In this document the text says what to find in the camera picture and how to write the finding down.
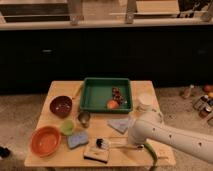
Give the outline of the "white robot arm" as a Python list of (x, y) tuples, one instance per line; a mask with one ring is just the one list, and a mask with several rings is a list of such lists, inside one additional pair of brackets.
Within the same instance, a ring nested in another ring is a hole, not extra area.
[(130, 144), (142, 145), (147, 139), (169, 145), (213, 164), (213, 136), (165, 125), (160, 112), (147, 111), (137, 117), (129, 127)]

